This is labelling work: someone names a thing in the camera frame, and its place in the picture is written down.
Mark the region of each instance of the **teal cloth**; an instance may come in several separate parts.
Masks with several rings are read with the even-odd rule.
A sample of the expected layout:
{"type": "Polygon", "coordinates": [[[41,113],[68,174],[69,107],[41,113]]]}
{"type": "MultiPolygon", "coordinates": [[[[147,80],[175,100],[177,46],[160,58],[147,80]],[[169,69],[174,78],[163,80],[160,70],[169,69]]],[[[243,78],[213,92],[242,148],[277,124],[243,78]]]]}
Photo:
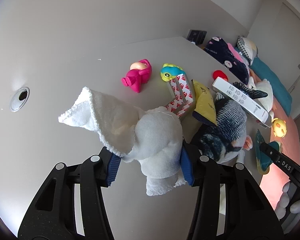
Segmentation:
{"type": "Polygon", "coordinates": [[[292,97],[280,82],[277,75],[258,57],[253,60],[250,68],[261,80],[267,79],[270,82],[273,95],[278,100],[287,116],[290,116],[292,97]]]}

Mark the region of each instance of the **plush fish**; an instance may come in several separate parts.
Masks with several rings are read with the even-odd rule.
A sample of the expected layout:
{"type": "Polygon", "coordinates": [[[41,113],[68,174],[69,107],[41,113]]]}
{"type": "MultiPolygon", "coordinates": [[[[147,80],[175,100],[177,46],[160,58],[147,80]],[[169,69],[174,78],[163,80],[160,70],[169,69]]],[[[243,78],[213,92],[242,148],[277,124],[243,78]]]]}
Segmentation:
{"type": "Polygon", "coordinates": [[[163,81],[168,82],[169,80],[175,78],[177,75],[186,74],[181,67],[178,67],[173,64],[164,64],[161,71],[160,76],[163,81]]]}
{"type": "MultiPolygon", "coordinates": [[[[262,91],[246,89],[238,85],[242,92],[251,98],[264,96],[262,91]]],[[[236,157],[239,151],[250,144],[247,135],[247,115],[236,101],[225,98],[217,93],[215,108],[217,113],[217,127],[207,127],[203,124],[192,138],[191,144],[196,145],[203,155],[207,155],[217,163],[223,163],[236,157]]]]}

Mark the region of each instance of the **silver screw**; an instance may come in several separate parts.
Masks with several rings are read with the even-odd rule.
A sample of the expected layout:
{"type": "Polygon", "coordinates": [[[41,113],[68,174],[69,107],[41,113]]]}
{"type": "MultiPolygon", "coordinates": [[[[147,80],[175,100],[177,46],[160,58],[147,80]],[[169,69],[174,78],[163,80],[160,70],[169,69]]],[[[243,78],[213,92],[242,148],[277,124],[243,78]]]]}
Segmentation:
{"type": "Polygon", "coordinates": [[[64,165],[63,163],[58,163],[58,164],[56,165],[56,169],[57,169],[57,170],[61,170],[61,169],[63,169],[64,166],[65,166],[65,165],[64,165]]]}
{"type": "Polygon", "coordinates": [[[200,156],[200,161],[207,162],[207,161],[209,161],[209,157],[206,155],[202,155],[202,156],[200,156]]]}
{"type": "Polygon", "coordinates": [[[237,163],[237,164],[235,165],[235,167],[236,167],[238,170],[243,170],[243,169],[244,169],[244,166],[243,166],[242,163],[237,163]]]}
{"type": "Polygon", "coordinates": [[[100,157],[98,155],[93,155],[93,156],[91,156],[90,160],[92,162],[97,162],[98,160],[100,160],[100,157]]]}

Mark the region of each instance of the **yellow toy chick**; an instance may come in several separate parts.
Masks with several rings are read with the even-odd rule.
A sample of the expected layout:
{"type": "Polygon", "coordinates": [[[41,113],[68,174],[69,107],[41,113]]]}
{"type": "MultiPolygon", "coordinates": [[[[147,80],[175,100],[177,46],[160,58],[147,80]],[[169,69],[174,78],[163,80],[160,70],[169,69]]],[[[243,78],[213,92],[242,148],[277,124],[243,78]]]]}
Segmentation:
{"type": "Polygon", "coordinates": [[[273,122],[272,127],[274,131],[274,136],[283,138],[287,134],[286,121],[281,120],[279,118],[274,118],[272,122],[273,122]]]}

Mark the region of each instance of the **blue gripper pad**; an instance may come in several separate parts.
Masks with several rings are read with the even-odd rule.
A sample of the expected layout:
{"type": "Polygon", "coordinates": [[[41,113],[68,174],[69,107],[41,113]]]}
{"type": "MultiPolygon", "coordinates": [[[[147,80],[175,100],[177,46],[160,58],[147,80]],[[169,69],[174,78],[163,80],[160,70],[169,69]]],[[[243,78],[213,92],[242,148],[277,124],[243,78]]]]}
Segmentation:
{"type": "Polygon", "coordinates": [[[121,162],[121,158],[119,156],[115,154],[111,155],[107,167],[107,177],[106,177],[106,182],[108,186],[111,186],[111,183],[114,182],[115,177],[117,176],[120,162],[121,162]]]}
{"type": "Polygon", "coordinates": [[[181,149],[181,155],[180,155],[180,165],[182,169],[183,176],[185,180],[188,182],[190,186],[194,183],[194,176],[193,176],[193,170],[192,170],[192,163],[190,161],[190,158],[188,156],[188,153],[184,146],[182,146],[181,149]]]}

